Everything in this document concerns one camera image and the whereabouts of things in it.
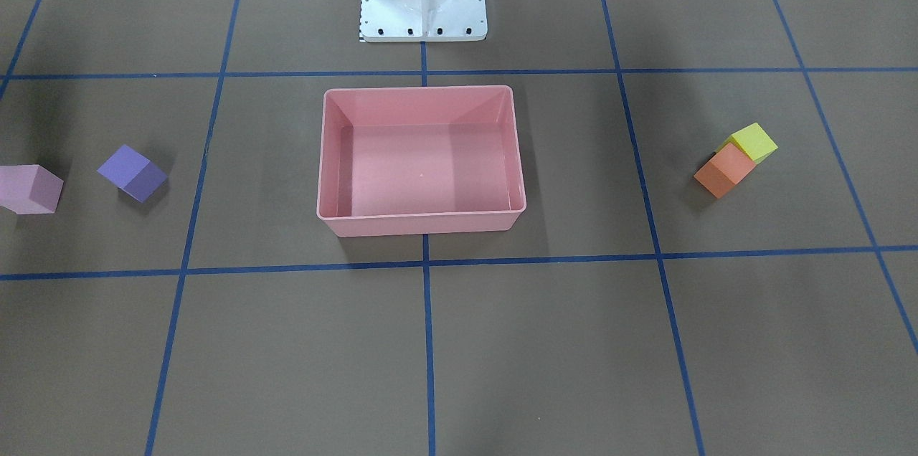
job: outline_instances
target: cube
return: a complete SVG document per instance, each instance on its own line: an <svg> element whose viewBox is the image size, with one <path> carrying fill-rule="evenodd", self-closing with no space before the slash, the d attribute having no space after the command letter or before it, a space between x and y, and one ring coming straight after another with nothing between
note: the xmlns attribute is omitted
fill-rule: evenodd
<svg viewBox="0 0 918 456"><path fill-rule="evenodd" d="M16 214L52 214L63 180L37 164L0 166L0 206Z"/></svg>
<svg viewBox="0 0 918 456"><path fill-rule="evenodd" d="M166 181L161 169L127 145L105 160L98 173L141 203Z"/></svg>
<svg viewBox="0 0 918 456"><path fill-rule="evenodd" d="M776 143L771 140L768 133L765 133L765 130L758 123L752 123L734 133L734 135L727 137L727 140L721 144L720 148L717 148L717 151L720 151L728 143L740 148L743 153L753 159L755 164L760 163L766 156L771 155L777 149Z"/></svg>
<svg viewBox="0 0 918 456"><path fill-rule="evenodd" d="M716 198L721 198L730 189L737 187L753 169L753 159L741 152L740 148L728 143L695 173L695 179Z"/></svg>

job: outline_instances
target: lavender cube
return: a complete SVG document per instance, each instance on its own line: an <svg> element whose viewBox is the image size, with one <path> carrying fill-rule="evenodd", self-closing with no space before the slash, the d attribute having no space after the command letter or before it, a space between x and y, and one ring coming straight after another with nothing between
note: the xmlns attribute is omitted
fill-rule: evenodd
<svg viewBox="0 0 918 456"><path fill-rule="evenodd" d="M0 206L16 214L53 213L62 187L63 180L42 166L0 166Z"/></svg>
<svg viewBox="0 0 918 456"><path fill-rule="evenodd" d="M141 203L166 181L166 174L161 169L127 145L105 160L98 172Z"/></svg>

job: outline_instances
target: pink tray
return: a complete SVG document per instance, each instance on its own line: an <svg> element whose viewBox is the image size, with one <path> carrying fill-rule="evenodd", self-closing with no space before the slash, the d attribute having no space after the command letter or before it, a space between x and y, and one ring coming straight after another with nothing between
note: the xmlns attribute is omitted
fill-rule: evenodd
<svg viewBox="0 0 918 456"><path fill-rule="evenodd" d="M317 214L338 236L507 230L525 208L510 87L325 93Z"/></svg>

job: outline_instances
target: pink cube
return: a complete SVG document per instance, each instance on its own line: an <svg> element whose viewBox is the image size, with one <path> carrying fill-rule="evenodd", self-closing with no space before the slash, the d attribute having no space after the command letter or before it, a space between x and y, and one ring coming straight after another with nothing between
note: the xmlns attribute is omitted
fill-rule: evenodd
<svg viewBox="0 0 918 456"><path fill-rule="evenodd" d="M510 87L325 93L317 213L338 236L507 230L525 208Z"/></svg>
<svg viewBox="0 0 918 456"><path fill-rule="evenodd" d="M52 214L63 180L37 164L0 166L0 206L16 214Z"/></svg>

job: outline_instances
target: pink bin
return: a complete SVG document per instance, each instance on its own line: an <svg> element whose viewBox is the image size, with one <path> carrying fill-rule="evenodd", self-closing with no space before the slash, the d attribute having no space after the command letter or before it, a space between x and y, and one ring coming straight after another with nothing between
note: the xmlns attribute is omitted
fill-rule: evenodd
<svg viewBox="0 0 918 456"><path fill-rule="evenodd" d="M526 208L506 86L329 90L318 164L339 237L507 230Z"/></svg>

